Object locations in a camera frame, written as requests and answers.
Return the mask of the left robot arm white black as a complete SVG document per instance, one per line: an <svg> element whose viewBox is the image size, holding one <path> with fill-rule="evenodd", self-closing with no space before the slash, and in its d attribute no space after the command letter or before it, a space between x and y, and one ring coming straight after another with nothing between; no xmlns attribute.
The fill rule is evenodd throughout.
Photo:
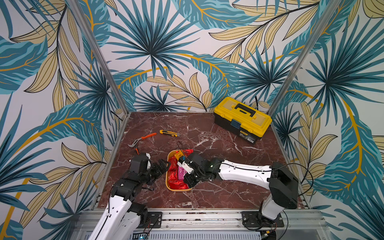
<svg viewBox="0 0 384 240"><path fill-rule="evenodd" d="M143 186L151 186L165 174L171 163L163 159L151 161L149 154L139 154L130 160L128 171L112 187L108 205L90 240L127 240L139 227L156 224L148 217L148 208L135 202Z"/></svg>

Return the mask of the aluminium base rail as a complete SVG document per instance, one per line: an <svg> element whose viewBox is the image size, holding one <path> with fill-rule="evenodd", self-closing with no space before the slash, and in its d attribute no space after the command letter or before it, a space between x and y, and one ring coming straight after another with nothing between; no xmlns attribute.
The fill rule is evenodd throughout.
<svg viewBox="0 0 384 240"><path fill-rule="evenodd" d="M285 210L274 223L258 224L257 210L149 209L111 216L86 211L71 230L71 240L330 240L318 210Z"/></svg>

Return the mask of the red tea bag in box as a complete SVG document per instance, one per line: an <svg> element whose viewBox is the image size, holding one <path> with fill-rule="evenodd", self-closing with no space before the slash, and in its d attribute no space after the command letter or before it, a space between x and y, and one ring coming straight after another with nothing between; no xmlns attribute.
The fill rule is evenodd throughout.
<svg viewBox="0 0 384 240"><path fill-rule="evenodd" d="M168 179L168 185L171 190L188 190L187 184L184 183L184 181L179 181L178 178L169 178Z"/></svg>

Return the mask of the yellow plastic storage box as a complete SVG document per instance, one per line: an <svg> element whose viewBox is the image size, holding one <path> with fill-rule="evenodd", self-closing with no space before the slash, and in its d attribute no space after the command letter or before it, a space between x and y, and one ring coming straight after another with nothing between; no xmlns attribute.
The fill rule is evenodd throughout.
<svg viewBox="0 0 384 240"><path fill-rule="evenodd" d="M187 172L178 165L178 160L181 156L180 150L174 150L168 154L167 161L171 165L166 172L166 187L172 192L188 192L192 190L184 182L184 176Z"/></svg>

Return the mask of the pink tea bag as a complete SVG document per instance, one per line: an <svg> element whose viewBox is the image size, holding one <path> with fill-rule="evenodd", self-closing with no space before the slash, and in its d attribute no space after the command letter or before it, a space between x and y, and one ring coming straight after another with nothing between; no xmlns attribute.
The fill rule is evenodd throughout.
<svg viewBox="0 0 384 240"><path fill-rule="evenodd" d="M178 167L178 180L183 181L187 172L182 167Z"/></svg>

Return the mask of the orange handled pliers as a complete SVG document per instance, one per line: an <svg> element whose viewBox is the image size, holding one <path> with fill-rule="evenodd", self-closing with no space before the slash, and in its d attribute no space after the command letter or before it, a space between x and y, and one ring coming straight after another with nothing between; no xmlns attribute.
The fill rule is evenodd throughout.
<svg viewBox="0 0 384 240"><path fill-rule="evenodd" d="M150 138L150 137L154 137L154 136L156 136L156 135L157 135L157 133L151 133L151 134L149 134L149 135L140 137L140 138L134 140L133 143L132 143L132 144L129 144L128 146L129 146L130 148L133 148L133 149L135 150L135 152L137 153L137 155L139 155L139 154L140 154L140 151L139 151L139 148L138 148L138 143L139 143L140 141L142 141L142 140L145 140L145 139Z"/></svg>

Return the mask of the yellow black utility knife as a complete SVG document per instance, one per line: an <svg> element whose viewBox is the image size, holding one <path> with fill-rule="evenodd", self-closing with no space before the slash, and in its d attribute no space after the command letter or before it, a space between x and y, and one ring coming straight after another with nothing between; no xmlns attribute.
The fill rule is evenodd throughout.
<svg viewBox="0 0 384 240"><path fill-rule="evenodd" d="M180 136L180 134L178 134L178 133L167 131L167 130L160 130L159 132L162 135L171 136L171 137L179 137Z"/></svg>

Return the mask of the orange yellow tea bag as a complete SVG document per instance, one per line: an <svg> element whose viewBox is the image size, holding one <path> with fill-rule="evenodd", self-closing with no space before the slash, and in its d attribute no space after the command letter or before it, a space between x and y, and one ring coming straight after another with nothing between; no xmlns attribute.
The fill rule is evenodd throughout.
<svg viewBox="0 0 384 240"><path fill-rule="evenodd" d="M174 154L174 157L177 161L184 161L186 159L186 156L184 154L183 151L177 151L175 154Z"/></svg>

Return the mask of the yellow black toolbox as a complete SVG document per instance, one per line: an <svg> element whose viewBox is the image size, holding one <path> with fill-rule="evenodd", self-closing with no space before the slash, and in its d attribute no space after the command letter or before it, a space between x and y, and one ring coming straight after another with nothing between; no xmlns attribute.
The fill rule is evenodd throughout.
<svg viewBox="0 0 384 240"><path fill-rule="evenodd" d="M214 109L215 124L255 144L272 123L272 118L233 98L226 97Z"/></svg>

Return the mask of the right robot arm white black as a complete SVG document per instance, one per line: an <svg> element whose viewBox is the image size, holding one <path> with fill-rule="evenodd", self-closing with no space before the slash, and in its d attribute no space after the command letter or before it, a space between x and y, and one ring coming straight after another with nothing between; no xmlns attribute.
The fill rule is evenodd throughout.
<svg viewBox="0 0 384 240"><path fill-rule="evenodd" d="M298 207L299 180L286 165L275 162L271 166L252 166L214 158L204 159L197 153L179 157L178 166L186 171L184 182L189 188L212 180L238 181L270 191L263 201L260 215L275 220L285 210Z"/></svg>

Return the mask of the red tea bag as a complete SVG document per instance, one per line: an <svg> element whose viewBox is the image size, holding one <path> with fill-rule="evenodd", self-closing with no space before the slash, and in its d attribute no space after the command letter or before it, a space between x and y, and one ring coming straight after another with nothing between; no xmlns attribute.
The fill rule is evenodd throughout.
<svg viewBox="0 0 384 240"><path fill-rule="evenodd" d="M172 156L172 157L170 157L168 159L168 162L170 163L170 168L168 170L168 173L170 175L177 174L178 173L178 169L179 169L178 159L176 157Z"/></svg>
<svg viewBox="0 0 384 240"><path fill-rule="evenodd" d="M179 181L178 178L169 178L168 179L168 185L171 190L188 190L187 184L184 183L184 181Z"/></svg>
<svg viewBox="0 0 384 240"><path fill-rule="evenodd" d="M186 157L188 157L190 154L192 154L192 153L194 152L194 150L190 150L190 149L188 149L188 150L182 150L182 152L183 152L183 154L184 154Z"/></svg>

